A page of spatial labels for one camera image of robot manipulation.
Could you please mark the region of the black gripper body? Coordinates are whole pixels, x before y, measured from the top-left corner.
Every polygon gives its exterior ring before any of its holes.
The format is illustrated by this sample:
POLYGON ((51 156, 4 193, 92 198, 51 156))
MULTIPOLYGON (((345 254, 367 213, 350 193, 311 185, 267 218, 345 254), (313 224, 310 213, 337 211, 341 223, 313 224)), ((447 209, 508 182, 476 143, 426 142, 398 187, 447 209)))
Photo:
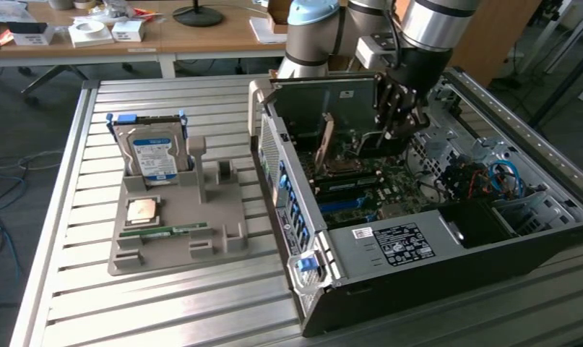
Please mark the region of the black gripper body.
POLYGON ((397 69, 387 68, 387 79, 425 96, 434 87, 453 56, 453 49, 427 51, 421 48, 401 50, 401 64, 397 69))

